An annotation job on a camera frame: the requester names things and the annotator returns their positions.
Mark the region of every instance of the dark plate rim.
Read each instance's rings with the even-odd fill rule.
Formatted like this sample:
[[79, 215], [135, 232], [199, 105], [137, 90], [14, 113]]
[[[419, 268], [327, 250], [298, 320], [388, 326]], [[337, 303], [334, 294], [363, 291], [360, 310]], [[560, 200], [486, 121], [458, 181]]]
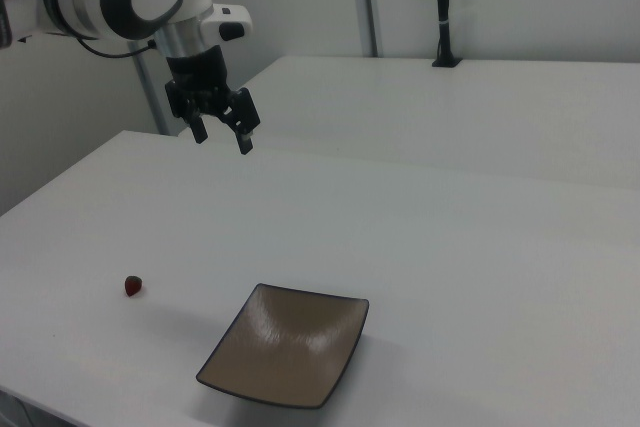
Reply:
[[[332, 299], [352, 300], [352, 301], [355, 301], [355, 302], [365, 302], [366, 303], [367, 308], [365, 309], [364, 315], [362, 317], [362, 325], [360, 325], [360, 330], [358, 332], [358, 336], [356, 337], [356, 341], [353, 343], [353, 348], [351, 349], [351, 352], [349, 353], [349, 357], [347, 358], [347, 361], [344, 363], [344, 367], [342, 368], [342, 371], [340, 372], [340, 375], [338, 376], [338, 378], [336, 379], [335, 383], [333, 384], [333, 387], [331, 387], [331, 390], [327, 393], [327, 396], [318, 405], [289, 405], [289, 404], [280, 404], [278, 402], [270, 402], [268, 400], [263, 400], [263, 399], [258, 399], [258, 398], [255, 398], [255, 397], [250, 397], [250, 396], [247, 396], [247, 395], [242, 395], [242, 394], [240, 394], [238, 392], [232, 392], [232, 391], [223, 389], [221, 387], [215, 386], [213, 384], [204, 382], [203, 380], [200, 379], [200, 375], [202, 374], [202, 371], [205, 369], [207, 364], [209, 364], [211, 359], [213, 359], [213, 357], [216, 355], [216, 352], [218, 352], [218, 349], [224, 343], [225, 339], [227, 338], [227, 335], [233, 330], [233, 328], [236, 325], [236, 322], [238, 322], [238, 320], [240, 319], [240, 317], [244, 313], [244, 310], [247, 307], [247, 304], [249, 303], [249, 301], [251, 300], [253, 295], [256, 293], [256, 291], [261, 287], [266, 287], [266, 288], [269, 288], [269, 289], [286, 290], [286, 291], [289, 291], [289, 292], [296, 292], [296, 293], [300, 293], [300, 294], [318, 295], [320, 297], [328, 297], [328, 298], [332, 298]], [[347, 367], [351, 363], [351, 359], [353, 358], [353, 354], [355, 354], [356, 348], [358, 347], [358, 343], [360, 342], [360, 339], [362, 338], [362, 332], [364, 330], [364, 325], [367, 322], [367, 316], [369, 315], [369, 307], [370, 307], [370, 303], [369, 303], [369, 301], [367, 299], [358, 299], [358, 298], [354, 298], [354, 297], [343, 297], [343, 296], [340, 296], [340, 295], [323, 294], [323, 293], [320, 293], [320, 292], [310, 292], [310, 291], [307, 291], [307, 290], [290, 289], [290, 288], [287, 288], [287, 287], [279, 287], [279, 286], [276, 286], [276, 285], [269, 285], [269, 284], [260, 283], [260, 284], [256, 285], [253, 288], [253, 291], [251, 292], [251, 295], [249, 295], [249, 297], [245, 301], [244, 305], [242, 306], [242, 308], [240, 309], [240, 311], [236, 315], [235, 319], [233, 319], [233, 322], [231, 323], [231, 325], [229, 326], [227, 331], [224, 333], [224, 335], [220, 339], [220, 342], [218, 342], [218, 345], [216, 346], [216, 348], [213, 350], [213, 352], [211, 353], [211, 355], [209, 356], [207, 361], [204, 363], [204, 365], [198, 371], [198, 374], [196, 375], [196, 380], [200, 384], [205, 385], [205, 386], [207, 386], [207, 387], [209, 387], [209, 388], [211, 388], [213, 390], [217, 390], [218, 392], [222, 392], [223, 394], [231, 395], [231, 396], [237, 397], [239, 399], [244, 399], [244, 400], [249, 400], [249, 401], [252, 401], [252, 402], [257, 402], [259, 404], [271, 405], [271, 406], [274, 406], [274, 407], [284, 407], [284, 408], [287, 408], [287, 409], [297, 409], [297, 410], [318, 410], [318, 409], [321, 409], [322, 407], [324, 407], [327, 404], [327, 402], [329, 401], [329, 399], [333, 395], [334, 391], [337, 389], [338, 385], [340, 384], [340, 381], [342, 380], [342, 377], [344, 376], [345, 372], [347, 371]]]

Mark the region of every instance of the black pole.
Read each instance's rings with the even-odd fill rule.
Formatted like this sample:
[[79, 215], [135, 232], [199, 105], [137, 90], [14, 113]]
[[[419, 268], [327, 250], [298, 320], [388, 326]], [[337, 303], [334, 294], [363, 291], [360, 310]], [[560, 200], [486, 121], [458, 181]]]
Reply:
[[449, 30], [449, 0], [438, 0], [438, 19], [440, 21], [440, 43], [434, 67], [453, 68], [462, 59], [453, 56], [451, 52], [451, 32]]

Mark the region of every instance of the brown plate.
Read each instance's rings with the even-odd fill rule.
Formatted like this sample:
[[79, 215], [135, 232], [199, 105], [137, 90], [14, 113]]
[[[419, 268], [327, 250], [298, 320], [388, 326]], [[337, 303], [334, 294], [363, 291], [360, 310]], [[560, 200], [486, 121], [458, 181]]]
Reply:
[[319, 409], [358, 345], [369, 301], [259, 284], [198, 382], [243, 399]]

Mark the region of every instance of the white table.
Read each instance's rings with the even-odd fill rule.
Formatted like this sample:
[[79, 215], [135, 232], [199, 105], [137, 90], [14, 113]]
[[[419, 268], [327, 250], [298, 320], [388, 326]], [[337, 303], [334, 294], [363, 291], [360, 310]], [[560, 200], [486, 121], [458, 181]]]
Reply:
[[[640, 192], [272, 150], [267, 125], [246, 158], [123, 133], [0, 218], [0, 390], [96, 427], [638, 424]], [[320, 411], [195, 380], [260, 282], [371, 301]]]
[[640, 64], [284, 57], [248, 87], [257, 148], [640, 190]]

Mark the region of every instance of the red strawberry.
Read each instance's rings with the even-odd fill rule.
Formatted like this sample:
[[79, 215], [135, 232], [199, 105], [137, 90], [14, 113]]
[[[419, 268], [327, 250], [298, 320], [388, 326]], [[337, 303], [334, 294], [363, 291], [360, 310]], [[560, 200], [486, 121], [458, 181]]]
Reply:
[[142, 279], [134, 275], [124, 281], [124, 290], [129, 297], [133, 297], [142, 289]]

